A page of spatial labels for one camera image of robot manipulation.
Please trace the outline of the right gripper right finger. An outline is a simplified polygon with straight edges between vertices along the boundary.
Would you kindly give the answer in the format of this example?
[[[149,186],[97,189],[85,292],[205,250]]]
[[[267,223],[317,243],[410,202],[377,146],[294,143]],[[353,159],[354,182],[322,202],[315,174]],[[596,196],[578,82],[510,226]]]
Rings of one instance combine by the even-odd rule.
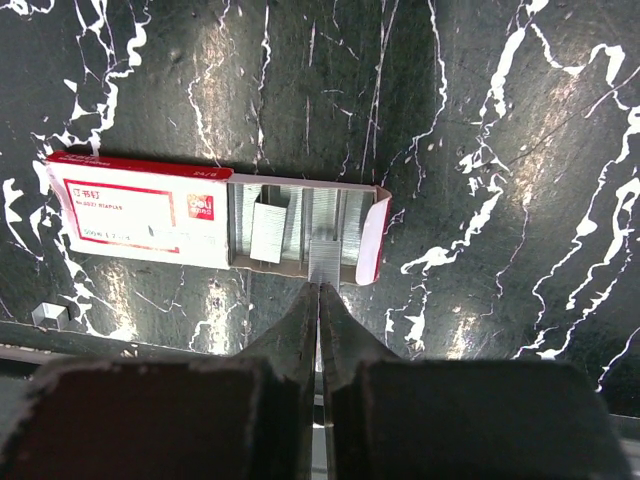
[[[603,401],[572,365],[395,355],[319,290],[333,479],[629,479]]]

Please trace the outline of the silver staple strip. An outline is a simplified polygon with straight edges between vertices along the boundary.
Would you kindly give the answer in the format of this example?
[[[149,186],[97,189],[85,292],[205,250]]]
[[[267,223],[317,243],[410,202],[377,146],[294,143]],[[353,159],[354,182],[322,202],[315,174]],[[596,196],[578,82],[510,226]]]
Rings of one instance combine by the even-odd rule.
[[[290,197],[280,190],[269,190],[266,198],[258,198],[253,207],[250,258],[279,264],[282,259],[284,234]]]
[[[308,256],[308,281],[340,288],[342,244],[339,240],[312,239]]]

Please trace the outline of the white staple box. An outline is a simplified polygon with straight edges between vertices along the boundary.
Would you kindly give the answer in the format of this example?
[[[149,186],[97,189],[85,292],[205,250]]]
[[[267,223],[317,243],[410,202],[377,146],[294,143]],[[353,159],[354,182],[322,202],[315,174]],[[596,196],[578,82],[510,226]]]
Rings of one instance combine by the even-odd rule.
[[[45,166],[74,251],[308,280],[310,241],[339,240],[340,284],[378,279],[382,187],[64,151]],[[290,197],[279,264],[250,258],[254,203],[271,189]]]

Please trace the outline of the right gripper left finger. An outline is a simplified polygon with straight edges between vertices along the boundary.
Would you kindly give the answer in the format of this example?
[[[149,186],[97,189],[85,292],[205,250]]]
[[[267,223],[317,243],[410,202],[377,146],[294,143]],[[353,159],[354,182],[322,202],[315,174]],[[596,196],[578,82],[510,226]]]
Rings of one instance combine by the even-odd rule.
[[[42,366],[1,449],[5,479],[307,479],[319,289],[233,356]]]

